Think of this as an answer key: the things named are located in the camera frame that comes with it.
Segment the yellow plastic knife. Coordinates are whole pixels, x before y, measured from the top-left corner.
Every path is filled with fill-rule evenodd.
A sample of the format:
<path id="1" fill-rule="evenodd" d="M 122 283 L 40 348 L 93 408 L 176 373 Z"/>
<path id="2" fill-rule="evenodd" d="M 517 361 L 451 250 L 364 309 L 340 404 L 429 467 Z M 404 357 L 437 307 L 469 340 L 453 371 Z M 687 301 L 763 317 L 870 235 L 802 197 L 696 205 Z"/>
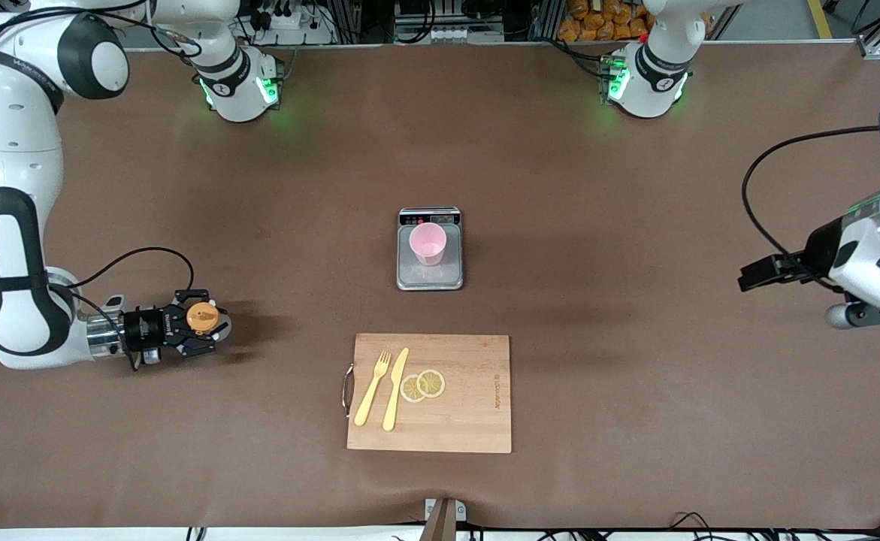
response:
<path id="1" fill-rule="evenodd" d="M 382 428 L 383 431 L 393 431 L 396 424 L 396 415 L 398 414 L 398 401 L 401 397 L 402 381 L 404 379 L 404 369 L 409 355 L 409 347 L 404 347 L 398 354 L 392 366 L 391 376 L 392 389 L 389 394 L 389 402 L 384 414 Z"/>

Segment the pink cup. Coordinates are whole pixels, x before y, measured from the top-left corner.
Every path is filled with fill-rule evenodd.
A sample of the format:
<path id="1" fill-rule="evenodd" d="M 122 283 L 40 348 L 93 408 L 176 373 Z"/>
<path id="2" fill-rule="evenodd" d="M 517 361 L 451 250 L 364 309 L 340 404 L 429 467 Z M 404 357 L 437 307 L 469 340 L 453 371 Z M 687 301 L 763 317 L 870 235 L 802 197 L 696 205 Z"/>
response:
<path id="1" fill-rule="evenodd" d="M 437 266 L 443 260 L 447 235 L 443 226 L 423 222 L 413 227 L 408 244 L 413 256 L 422 266 Z"/>

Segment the white power strip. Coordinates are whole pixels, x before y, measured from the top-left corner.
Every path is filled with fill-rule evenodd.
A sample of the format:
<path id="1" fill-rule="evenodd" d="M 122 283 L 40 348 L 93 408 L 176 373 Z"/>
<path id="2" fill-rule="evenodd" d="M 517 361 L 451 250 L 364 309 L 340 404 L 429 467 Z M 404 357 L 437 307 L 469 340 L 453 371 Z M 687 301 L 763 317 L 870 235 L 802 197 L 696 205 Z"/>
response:
<path id="1" fill-rule="evenodd" d="M 252 44 L 300 46 L 339 44 L 333 16 L 315 0 L 254 0 Z"/>

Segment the wooden cutting board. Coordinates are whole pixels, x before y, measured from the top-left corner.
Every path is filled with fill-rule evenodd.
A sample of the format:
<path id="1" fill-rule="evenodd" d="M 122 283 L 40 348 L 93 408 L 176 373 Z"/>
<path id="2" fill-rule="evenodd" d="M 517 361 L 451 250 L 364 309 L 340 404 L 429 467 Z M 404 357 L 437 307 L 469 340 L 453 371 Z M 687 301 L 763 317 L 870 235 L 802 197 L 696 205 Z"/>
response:
<path id="1" fill-rule="evenodd" d="M 446 389 L 408 403 L 400 397 L 393 431 L 382 424 L 392 366 L 409 347 L 403 378 L 434 369 Z M 353 420 L 381 352 L 392 354 L 363 427 Z M 371 334 L 355 337 L 354 389 L 346 446 L 353 451 L 509 453 L 512 451 L 510 339 L 505 335 Z"/>

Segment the yellow plastic fork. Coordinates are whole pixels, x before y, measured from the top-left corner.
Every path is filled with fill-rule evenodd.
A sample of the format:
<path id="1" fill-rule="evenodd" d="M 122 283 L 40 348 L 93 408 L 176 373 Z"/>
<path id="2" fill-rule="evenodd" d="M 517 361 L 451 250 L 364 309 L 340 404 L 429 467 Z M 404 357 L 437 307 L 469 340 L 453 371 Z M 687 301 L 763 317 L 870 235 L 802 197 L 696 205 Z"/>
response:
<path id="1" fill-rule="evenodd" d="M 360 405 L 358 405 L 358 409 L 353 420 L 353 424 L 356 425 L 356 427 L 363 427 L 363 425 L 365 425 L 365 422 L 367 422 L 368 416 L 370 415 L 372 403 L 376 396 L 378 384 L 387 373 L 391 358 L 391 353 L 381 352 L 376 363 L 374 364 L 370 384 L 368 384 L 367 390 L 365 390 L 364 397 L 361 399 Z"/>

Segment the translucent sauce bottle orange cap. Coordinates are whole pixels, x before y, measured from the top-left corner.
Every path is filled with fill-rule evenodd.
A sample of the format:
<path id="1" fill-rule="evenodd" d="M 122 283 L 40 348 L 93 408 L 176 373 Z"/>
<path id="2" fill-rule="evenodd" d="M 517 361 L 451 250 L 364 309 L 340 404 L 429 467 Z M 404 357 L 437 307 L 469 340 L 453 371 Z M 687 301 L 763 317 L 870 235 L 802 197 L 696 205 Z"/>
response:
<path id="1" fill-rule="evenodd" d="M 197 336 L 214 342 L 226 339 L 233 329 L 227 310 L 217 306 L 213 299 L 195 302 L 186 308 L 186 324 Z"/>

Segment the silver digital kitchen scale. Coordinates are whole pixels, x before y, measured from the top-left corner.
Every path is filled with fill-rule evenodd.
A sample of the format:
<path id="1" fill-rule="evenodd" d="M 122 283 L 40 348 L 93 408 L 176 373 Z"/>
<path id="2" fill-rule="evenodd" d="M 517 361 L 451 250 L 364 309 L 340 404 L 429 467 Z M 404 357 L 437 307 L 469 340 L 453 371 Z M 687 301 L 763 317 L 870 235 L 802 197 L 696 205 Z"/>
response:
<path id="1" fill-rule="evenodd" d="M 423 222 L 443 226 L 447 245 L 437 266 L 422 266 L 413 256 L 408 239 Z M 457 207 L 410 207 L 396 219 L 396 285 L 403 291 L 455 291 L 464 283 L 464 242 L 461 210 Z"/>

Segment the orange snack bags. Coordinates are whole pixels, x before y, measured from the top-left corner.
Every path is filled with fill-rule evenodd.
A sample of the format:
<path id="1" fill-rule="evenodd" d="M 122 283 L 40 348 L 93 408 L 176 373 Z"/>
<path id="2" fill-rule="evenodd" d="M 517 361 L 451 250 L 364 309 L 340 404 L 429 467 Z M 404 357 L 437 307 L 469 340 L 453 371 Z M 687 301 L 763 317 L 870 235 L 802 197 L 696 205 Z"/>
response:
<path id="1" fill-rule="evenodd" d="M 636 40 L 647 35 L 656 21 L 642 0 L 567 0 L 557 40 Z"/>

